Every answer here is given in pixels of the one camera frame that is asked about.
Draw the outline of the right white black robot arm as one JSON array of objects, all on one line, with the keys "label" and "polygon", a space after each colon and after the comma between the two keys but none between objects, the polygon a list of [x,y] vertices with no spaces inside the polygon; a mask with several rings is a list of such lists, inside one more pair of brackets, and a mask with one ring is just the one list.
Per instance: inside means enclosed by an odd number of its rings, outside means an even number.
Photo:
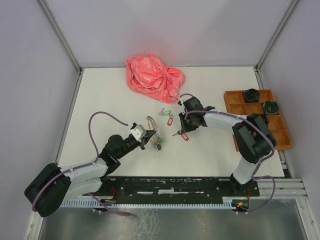
[{"label": "right white black robot arm", "polygon": [[230,176],[229,189],[236,196],[242,195],[262,162],[275,154],[277,142],[266,120],[258,113],[238,115],[219,111],[213,106],[203,107],[195,96],[189,99],[180,96],[178,105],[183,106],[183,112],[178,115],[180,135],[207,127],[220,129],[235,137],[241,159]]}]

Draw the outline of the large metal keyring with keys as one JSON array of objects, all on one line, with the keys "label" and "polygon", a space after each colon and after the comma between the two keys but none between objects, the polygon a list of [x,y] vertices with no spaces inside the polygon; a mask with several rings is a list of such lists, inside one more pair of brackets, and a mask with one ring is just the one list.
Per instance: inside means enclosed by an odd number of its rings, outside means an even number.
[{"label": "large metal keyring with keys", "polygon": [[158,132],[158,125],[156,124],[155,120],[151,116],[147,116],[147,124],[149,130],[154,130],[155,134],[152,136],[152,139],[150,140],[153,144],[153,147],[157,149],[158,151],[162,150],[163,144],[165,143],[165,138]]}]

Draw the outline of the red tag key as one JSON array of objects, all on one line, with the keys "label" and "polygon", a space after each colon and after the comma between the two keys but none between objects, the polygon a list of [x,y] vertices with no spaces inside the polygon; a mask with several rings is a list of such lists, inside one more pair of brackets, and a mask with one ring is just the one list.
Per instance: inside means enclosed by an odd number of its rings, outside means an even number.
[{"label": "red tag key", "polygon": [[181,136],[183,140],[185,141],[189,141],[189,137],[183,133],[181,130],[178,130],[175,134],[172,135],[173,137],[174,136]]},{"label": "red tag key", "polygon": [[167,125],[168,126],[171,126],[173,124],[173,121],[174,121],[174,115],[172,113],[170,113],[168,115],[168,121],[167,121]]}]

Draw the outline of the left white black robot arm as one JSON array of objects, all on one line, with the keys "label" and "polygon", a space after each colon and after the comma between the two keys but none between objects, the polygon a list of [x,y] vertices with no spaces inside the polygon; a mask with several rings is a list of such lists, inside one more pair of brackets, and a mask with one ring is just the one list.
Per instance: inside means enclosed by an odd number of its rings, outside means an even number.
[{"label": "left white black robot arm", "polygon": [[53,214],[62,203],[79,196],[95,192],[106,195],[111,183],[104,177],[120,166],[120,158],[136,148],[143,150],[155,134],[155,130],[137,129],[127,138],[114,134],[94,160],[74,166],[47,164],[24,191],[32,211],[44,218]]}]

